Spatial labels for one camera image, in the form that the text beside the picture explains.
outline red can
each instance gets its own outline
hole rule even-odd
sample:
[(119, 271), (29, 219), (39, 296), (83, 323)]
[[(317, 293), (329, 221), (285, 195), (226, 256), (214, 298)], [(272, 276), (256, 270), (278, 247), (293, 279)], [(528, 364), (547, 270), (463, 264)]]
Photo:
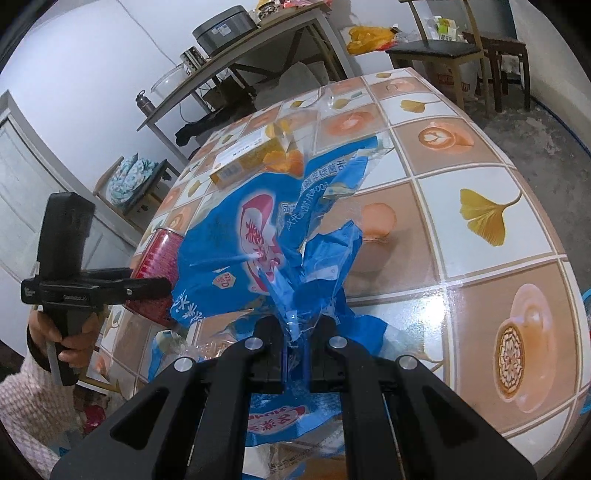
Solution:
[[(158, 228), (150, 240), (131, 278), (166, 277), (175, 286), (178, 280), (178, 248), (183, 236), (166, 228)], [(173, 296), (158, 300), (130, 300), (125, 303), (128, 310), (148, 320), (169, 326), (168, 310), (173, 304)]]

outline transparent plastic bowl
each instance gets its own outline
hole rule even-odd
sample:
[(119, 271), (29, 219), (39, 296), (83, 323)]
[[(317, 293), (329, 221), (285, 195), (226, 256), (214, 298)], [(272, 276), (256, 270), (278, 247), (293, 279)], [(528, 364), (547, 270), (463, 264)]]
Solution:
[(154, 85), (152, 85), (150, 91), (156, 93), (156, 95), (164, 100), (186, 79), (187, 73), (185, 72), (184, 63), (182, 63), (165, 73), (156, 83), (154, 83)]

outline person's arm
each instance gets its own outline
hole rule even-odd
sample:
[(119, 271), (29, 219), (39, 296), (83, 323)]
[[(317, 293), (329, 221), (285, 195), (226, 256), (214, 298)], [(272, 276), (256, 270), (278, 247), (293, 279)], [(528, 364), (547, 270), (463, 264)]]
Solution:
[(99, 331), (100, 321), (93, 314), (81, 334), (62, 339), (47, 315), (32, 311), (28, 322), (30, 351), (20, 372), (0, 384), (0, 419), (21, 453), (43, 476), (51, 472), (57, 461), (57, 456), (43, 445), (65, 432), (75, 417), (74, 387), (53, 384), (46, 339), (60, 342), (68, 349), (60, 354), (60, 360), (72, 367), (86, 367)]

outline barcode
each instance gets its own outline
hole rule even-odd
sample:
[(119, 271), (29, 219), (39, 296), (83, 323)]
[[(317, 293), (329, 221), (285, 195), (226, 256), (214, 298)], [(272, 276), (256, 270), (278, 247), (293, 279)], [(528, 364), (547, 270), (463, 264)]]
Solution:
[(233, 161), (232, 163), (226, 165), (224, 168), (221, 168), (216, 173), (217, 177), (220, 180), (227, 180), (230, 177), (234, 177), (238, 174), (241, 174), (242, 166), (240, 165), (240, 162)]

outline orange plastic bag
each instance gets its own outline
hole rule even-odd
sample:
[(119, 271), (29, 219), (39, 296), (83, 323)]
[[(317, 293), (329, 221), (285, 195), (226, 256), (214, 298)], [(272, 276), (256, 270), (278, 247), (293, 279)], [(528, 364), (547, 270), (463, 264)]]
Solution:
[(385, 50), (394, 44), (395, 34), (384, 27), (353, 27), (349, 30), (351, 42), (347, 45), (350, 55), (360, 55), (374, 50)]

